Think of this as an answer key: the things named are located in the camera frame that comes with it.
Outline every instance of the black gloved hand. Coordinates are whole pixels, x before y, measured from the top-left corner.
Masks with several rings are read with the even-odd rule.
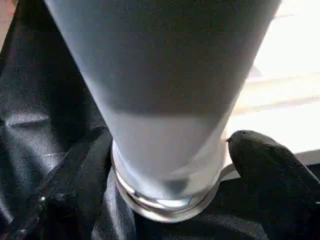
[[[242,130],[227,141],[236,170],[258,199],[268,237],[320,239],[320,181],[316,176],[268,136]]]

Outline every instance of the metal base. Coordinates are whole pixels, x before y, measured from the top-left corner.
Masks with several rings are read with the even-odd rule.
[[[213,200],[221,179],[233,170],[233,166],[224,168],[210,191],[191,199],[156,200],[139,195],[119,175],[113,167],[111,174],[115,175],[117,188],[128,204],[136,213],[143,217],[162,223],[177,223],[193,218],[201,213]]]

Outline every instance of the black leather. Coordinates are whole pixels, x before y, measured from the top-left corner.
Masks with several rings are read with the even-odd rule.
[[[0,55],[0,233],[66,152],[98,126],[105,122],[46,6],[22,1]],[[109,174],[92,239],[267,240],[259,210],[257,197],[236,179],[221,183],[198,216],[153,222],[127,207]]]

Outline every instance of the cylinder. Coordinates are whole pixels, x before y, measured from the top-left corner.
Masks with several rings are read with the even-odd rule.
[[[216,184],[224,128],[278,2],[46,0],[127,191],[170,209]]]

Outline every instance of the glove finger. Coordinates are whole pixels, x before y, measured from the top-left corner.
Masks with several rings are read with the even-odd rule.
[[[285,146],[254,131],[228,140],[235,169],[257,197],[270,239],[314,239],[320,181]]]
[[[249,186],[277,188],[281,197],[306,204],[319,200],[320,181],[285,146],[248,130],[235,132],[228,143],[234,167]]]

